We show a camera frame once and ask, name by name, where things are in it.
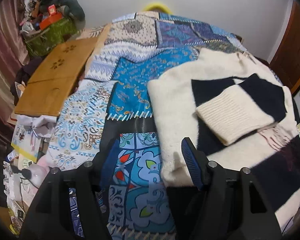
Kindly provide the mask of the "yellow foam headboard arch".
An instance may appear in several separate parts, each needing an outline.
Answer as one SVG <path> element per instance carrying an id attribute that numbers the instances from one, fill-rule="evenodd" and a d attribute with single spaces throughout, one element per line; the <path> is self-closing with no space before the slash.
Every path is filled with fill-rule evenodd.
<path id="1" fill-rule="evenodd" d="M 165 14 L 172 14 L 171 9 L 161 2 L 151 2 L 148 3 L 144 8 L 143 11 L 156 11 L 156 12 L 162 12 Z"/>

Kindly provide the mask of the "orange box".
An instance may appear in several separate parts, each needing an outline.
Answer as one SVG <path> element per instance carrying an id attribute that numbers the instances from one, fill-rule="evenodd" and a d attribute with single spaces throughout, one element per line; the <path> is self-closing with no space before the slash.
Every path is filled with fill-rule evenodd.
<path id="1" fill-rule="evenodd" d="M 51 16 L 43 19 L 39 24 L 40 30 L 44 30 L 45 28 L 47 28 L 48 26 L 50 26 L 53 23 L 58 22 L 62 18 L 63 18 L 63 15 L 60 12 L 58 12 L 54 15 L 51 15 Z"/>

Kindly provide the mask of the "brown wooden door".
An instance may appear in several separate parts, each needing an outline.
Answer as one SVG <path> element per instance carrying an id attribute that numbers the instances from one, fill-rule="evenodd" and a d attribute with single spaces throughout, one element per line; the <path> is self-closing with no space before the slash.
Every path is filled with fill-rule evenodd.
<path id="1" fill-rule="evenodd" d="M 293 3 L 285 34 L 270 68 L 295 95 L 300 89 L 300 5 Z"/>

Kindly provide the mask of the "cream and navy striped sweater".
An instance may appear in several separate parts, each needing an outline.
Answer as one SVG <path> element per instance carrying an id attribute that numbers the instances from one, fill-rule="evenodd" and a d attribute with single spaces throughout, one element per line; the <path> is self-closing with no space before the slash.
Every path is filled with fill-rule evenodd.
<path id="1" fill-rule="evenodd" d="M 288 87 L 254 57 L 201 49 L 194 61 L 147 84 L 166 186 L 192 186 L 181 152 L 188 137 L 224 168 L 251 169 L 280 226 L 300 204 L 298 114 Z"/>

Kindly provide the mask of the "striped pink curtain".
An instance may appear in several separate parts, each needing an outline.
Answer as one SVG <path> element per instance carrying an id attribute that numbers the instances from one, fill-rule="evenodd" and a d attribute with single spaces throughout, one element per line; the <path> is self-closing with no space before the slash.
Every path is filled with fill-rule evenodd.
<path id="1" fill-rule="evenodd" d="M 0 136 L 7 139 L 13 130 L 7 122 L 14 108 L 10 86 L 19 69 L 29 62 L 19 33 L 24 11 L 25 0 L 0 0 Z"/>

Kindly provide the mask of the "blue patchwork bedspread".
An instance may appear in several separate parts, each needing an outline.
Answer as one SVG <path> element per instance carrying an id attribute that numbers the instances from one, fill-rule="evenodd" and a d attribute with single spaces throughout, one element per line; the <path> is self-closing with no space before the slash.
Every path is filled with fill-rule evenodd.
<path id="1" fill-rule="evenodd" d="M 206 48 L 246 52 L 234 34 L 162 12 L 117 18 L 98 37 L 78 89 L 62 107 L 46 157 L 51 170 L 31 211 L 42 239 L 280 239 L 280 225 L 248 167 L 207 156 L 209 183 L 166 186 L 149 81 Z M 113 183 L 96 196 L 97 154 L 119 139 Z"/>

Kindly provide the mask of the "dark green plush toy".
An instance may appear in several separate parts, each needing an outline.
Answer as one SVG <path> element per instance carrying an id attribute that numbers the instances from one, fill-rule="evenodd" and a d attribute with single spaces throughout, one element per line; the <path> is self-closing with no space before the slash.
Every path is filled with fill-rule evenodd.
<path id="1" fill-rule="evenodd" d="M 80 22 L 85 20 L 84 10 L 77 0 L 58 0 L 58 5 L 65 16 Z"/>

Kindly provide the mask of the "green patterned storage box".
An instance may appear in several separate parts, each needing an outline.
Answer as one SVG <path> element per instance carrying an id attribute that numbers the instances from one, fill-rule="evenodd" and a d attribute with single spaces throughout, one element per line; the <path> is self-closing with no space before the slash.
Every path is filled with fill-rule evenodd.
<path id="1" fill-rule="evenodd" d="M 30 57 L 45 56 L 55 46 L 66 42 L 75 33 L 77 29 L 74 22 L 69 18 L 62 18 L 40 33 L 26 38 L 25 45 Z"/>

